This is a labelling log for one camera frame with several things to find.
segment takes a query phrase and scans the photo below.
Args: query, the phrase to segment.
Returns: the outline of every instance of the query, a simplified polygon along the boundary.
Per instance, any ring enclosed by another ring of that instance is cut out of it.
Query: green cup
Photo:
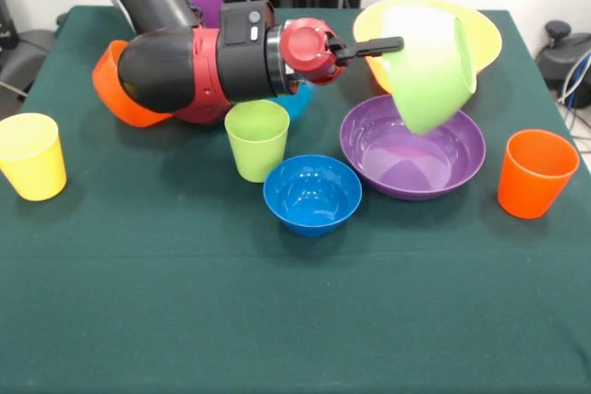
[[[263,183],[283,160],[289,114],[272,101],[246,101],[233,107],[224,122],[238,173]]]

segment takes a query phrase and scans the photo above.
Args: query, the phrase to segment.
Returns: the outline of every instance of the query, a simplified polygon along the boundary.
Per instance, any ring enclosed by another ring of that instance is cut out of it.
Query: bowl rim
[[[355,178],[356,188],[359,191],[357,194],[357,199],[355,201],[355,204],[352,206],[352,208],[350,208],[349,211],[347,211],[346,215],[342,216],[339,220],[332,221],[330,223],[323,223],[321,225],[308,225],[308,224],[304,224],[304,223],[296,223],[294,221],[290,221],[290,220],[286,219],[285,217],[283,217],[269,204],[269,200],[267,199],[267,189],[268,189],[267,180],[269,179],[269,177],[271,177],[271,174],[273,174],[280,166],[285,165],[286,163],[288,163],[290,161],[294,161],[296,159],[301,159],[301,158],[316,158],[316,159],[326,159],[326,160],[332,161],[336,164],[340,164],[342,167],[344,167],[345,171],[348,171],[349,173],[351,173],[353,175],[353,177]],[[342,221],[346,221],[355,213],[355,211],[357,211],[357,208],[359,208],[359,205],[361,204],[361,200],[363,198],[363,186],[361,185],[361,180],[359,179],[359,176],[357,175],[356,171],[353,168],[351,168],[349,165],[344,163],[343,161],[339,161],[337,159],[334,159],[333,157],[326,156],[323,154],[302,154],[299,156],[290,157],[289,159],[285,159],[284,161],[279,163],[277,166],[275,166],[269,172],[269,174],[267,175],[267,178],[265,179],[265,183],[262,186],[262,195],[265,200],[265,204],[267,205],[267,208],[275,215],[275,217],[277,217],[277,219],[279,219],[283,223],[288,223],[290,225],[298,226],[301,228],[322,229],[322,228],[328,228],[328,227],[334,226],[335,224],[341,223]]]
[[[359,12],[359,14],[357,14],[357,16],[355,17],[355,20],[353,22],[353,27],[351,29],[354,41],[359,42],[359,37],[358,37],[359,23],[358,22],[359,22],[360,17],[366,11],[371,11],[373,9],[381,8],[381,7],[383,7],[383,5],[388,4],[390,2],[393,2],[396,5],[399,5],[399,4],[403,5],[403,3],[408,3],[408,4],[412,4],[412,5],[429,6],[429,7],[435,7],[438,9],[443,9],[444,11],[448,11],[448,10],[444,9],[444,8],[440,8],[440,6],[443,6],[443,5],[454,6],[454,7],[458,7],[460,9],[462,9],[466,14],[476,15],[480,18],[485,19],[485,22],[487,22],[487,24],[490,25],[490,29],[496,31],[495,32],[495,41],[497,41],[498,45],[496,47],[495,56],[492,57],[489,61],[487,61],[487,63],[485,65],[476,66],[476,64],[475,64],[474,69],[477,73],[482,72],[486,67],[492,65],[492,63],[499,58],[499,55],[501,55],[503,40],[502,40],[501,31],[499,30],[497,25],[495,25],[495,23],[490,18],[488,18],[482,11],[475,9],[475,8],[471,8],[471,7],[466,6],[466,5],[459,3],[459,2],[454,2],[453,0],[379,0],[377,2],[374,2],[373,4],[368,5],[365,8],[363,8]],[[381,56],[374,57],[374,59],[376,59],[380,62],[383,60],[381,58]]]
[[[472,180],[474,178],[474,176],[480,171],[480,169],[482,168],[482,165],[484,164],[484,160],[487,158],[487,141],[484,137],[484,134],[482,134],[482,130],[480,129],[480,126],[478,126],[476,124],[476,122],[468,115],[466,114],[464,111],[459,110],[456,114],[454,114],[453,116],[456,116],[457,114],[460,114],[464,119],[466,119],[468,121],[468,123],[473,126],[476,129],[476,133],[478,134],[478,141],[480,142],[480,144],[482,145],[482,156],[480,157],[480,159],[478,160],[478,163],[476,165],[476,168],[474,169],[474,171],[472,171],[469,175],[467,175],[463,180],[453,184],[453,185],[446,185],[441,189],[429,189],[429,190],[414,190],[414,189],[406,189],[406,188],[400,188],[400,187],[396,187],[396,186],[392,186],[392,185],[388,185],[388,184],[384,184],[383,182],[381,182],[380,180],[374,179],[373,177],[370,177],[369,175],[365,174],[365,172],[359,170],[356,166],[356,163],[349,157],[349,155],[347,154],[347,150],[344,148],[344,137],[343,137],[343,131],[344,131],[344,124],[349,120],[349,117],[351,116],[351,114],[353,114],[353,112],[359,108],[362,105],[368,105],[368,103],[373,102],[373,101],[380,101],[380,100],[384,100],[390,98],[390,100],[392,100],[392,105],[394,106],[394,109],[396,109],[396,105],[393,103],[393,98],[391,94],[382,94],[380,96],[374,96],[371,97],[365,101],[362,101],[361,103],[359,103],[358,105],[356,105],[354,108],[352,108],[351,110],[349,110],[349,112],[346,114],[346,116],[344,117],[343,121],[341,122],[341,129],[339,131],[339,141],[341,144],[341,151],[343,152],[343,155],[346,157],[347,161],[351,164],[351,167],[361,176],[363,176],[366,180],[368,180],[371,184],[376,184],[377,186],[382,187],[383,189],[388,189],[391,190],[393,192],[399,193],[399,194],[413,194],[416,196],[428,196],[431,194],[444,194],[447,192],[450,192],[456,188],[459,188],[462,185],[465,185],[467,182],[469,182],[470,180]]]

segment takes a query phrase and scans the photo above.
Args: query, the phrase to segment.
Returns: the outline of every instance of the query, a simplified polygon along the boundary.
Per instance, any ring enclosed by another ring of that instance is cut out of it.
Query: yellow bowl
[[[384,37],[382,32],[386,11],[408,5],[431,6],[448,11],[458,17],[464,25],[476,73],[480,73],[494,62],[501,53],[501,34],[494,23],[474,9],[445,0],[382,0],[373,4],[359,13],[355,20],[353,36],[356,42]],[[380,86],[392,93],[392,86],[383,59],[381,57],[366,57],[366,60]]]

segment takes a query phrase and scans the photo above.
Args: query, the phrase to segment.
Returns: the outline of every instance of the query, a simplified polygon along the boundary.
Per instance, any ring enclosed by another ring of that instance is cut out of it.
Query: orange cup
[[[579,167],[579,153],[566,139],[541,129],[509,138],[499,183],[499,204],[521,219],[548,211]]]

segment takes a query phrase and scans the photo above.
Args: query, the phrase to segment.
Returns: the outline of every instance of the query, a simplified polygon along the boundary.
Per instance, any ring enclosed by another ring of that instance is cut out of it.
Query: button
[[[250,23],[258,23],[260,20],[260,12],[259,11],[251,11],[248,15],[248,21]]]

